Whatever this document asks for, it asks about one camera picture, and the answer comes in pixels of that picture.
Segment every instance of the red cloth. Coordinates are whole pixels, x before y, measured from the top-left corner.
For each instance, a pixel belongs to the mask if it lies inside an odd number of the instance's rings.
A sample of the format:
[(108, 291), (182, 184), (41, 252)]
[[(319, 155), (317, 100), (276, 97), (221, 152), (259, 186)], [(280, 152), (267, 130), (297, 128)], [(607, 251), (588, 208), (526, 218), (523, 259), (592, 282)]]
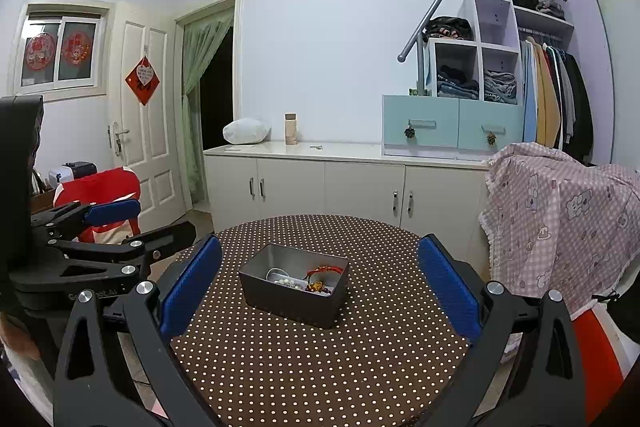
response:
[(572, 323), (582, 356), (589, 425), (609, 404), (624, 379), (616, 354), (593, 311), (584, 312)]
[[(131, 169), (119, 167), (60, 184), (56, 190), (53, 206), (62, 206), (72, 201), (111, 203), (111, 201), (129, 198), (140, 199), (140, 181)], [(104, 227), (89, 227), (78, 236), (78, 239), (83, 243), (112, 243), (111, 239), (116, 237), (118, 229), (125, 235), (140, 233), (138, 220), (129, 219)]]

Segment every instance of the red paper cutting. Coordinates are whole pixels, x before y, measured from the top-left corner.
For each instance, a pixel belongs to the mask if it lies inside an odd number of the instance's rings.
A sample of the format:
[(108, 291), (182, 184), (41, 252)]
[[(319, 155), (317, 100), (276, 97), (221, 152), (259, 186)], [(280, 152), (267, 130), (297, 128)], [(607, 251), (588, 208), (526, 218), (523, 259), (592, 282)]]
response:
[(33, 71), (40, 71), (49, 66), (56, 54), (56, 39), (48, 33), (40, 33), (29, 40), (24, 52), (24, 61)]
[(160, 85), (160, 79), (146, 56), (142, 57), (133, 71), (127, 75), (125, 82), (142, 105), (146, 105), (156, 87)]
[(91, 39), (84, 32), (74, 32), (62, 43), (62, 55), (72, 66), (78, 67), (91, 53)]

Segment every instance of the green curtain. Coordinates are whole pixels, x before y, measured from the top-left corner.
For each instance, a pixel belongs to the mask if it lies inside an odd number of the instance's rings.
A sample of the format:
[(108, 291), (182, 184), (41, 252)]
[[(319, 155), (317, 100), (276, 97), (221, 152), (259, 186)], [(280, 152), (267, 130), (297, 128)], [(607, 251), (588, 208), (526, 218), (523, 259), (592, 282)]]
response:
[(182, 129), (184, 133), (184, 152), (187, 163), (189, 189), (195, 192), (198, 187), (198, 163), (191, 126), (190, 94), (198, 87), (200, 79), (209, 67), (211, 59), (220, 47), (222, 39), (229, 31), (234, 20), (234, 9), (215, 13), (184, 27), (182, 44)]

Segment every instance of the window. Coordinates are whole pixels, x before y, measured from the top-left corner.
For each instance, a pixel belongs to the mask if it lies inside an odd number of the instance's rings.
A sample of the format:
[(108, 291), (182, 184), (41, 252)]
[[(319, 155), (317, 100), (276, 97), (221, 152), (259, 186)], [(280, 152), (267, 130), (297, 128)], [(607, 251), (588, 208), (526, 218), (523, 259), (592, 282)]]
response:
[(103, 26), (100, 14), (30, 13), (18, 46), (15, 92), (97, 87)]

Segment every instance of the bottle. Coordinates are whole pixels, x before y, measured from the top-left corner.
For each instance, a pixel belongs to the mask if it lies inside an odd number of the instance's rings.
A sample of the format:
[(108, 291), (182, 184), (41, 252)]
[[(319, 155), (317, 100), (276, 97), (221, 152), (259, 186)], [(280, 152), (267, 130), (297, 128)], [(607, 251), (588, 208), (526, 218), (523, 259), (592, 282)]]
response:
[(286, 145), (295, 145), (298, 143), (296, 114), (294, 112), (287, 112), (284, 115), (284, 142)]

